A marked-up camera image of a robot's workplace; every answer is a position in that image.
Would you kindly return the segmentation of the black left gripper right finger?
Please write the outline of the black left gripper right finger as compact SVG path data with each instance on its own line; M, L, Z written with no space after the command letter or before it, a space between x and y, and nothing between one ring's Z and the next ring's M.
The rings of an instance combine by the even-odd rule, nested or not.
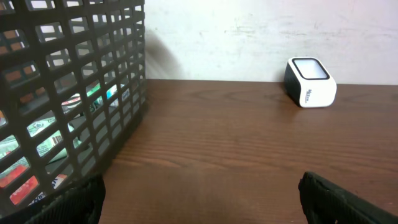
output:
M306 171L298 184L300 203L309 224L397 224L397 216Z

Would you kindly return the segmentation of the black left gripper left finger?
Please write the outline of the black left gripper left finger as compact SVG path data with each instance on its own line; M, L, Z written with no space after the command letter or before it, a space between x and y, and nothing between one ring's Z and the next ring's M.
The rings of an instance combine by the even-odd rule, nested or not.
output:
M103 176L90 175L2 218L1 224L97 224L105 195Z

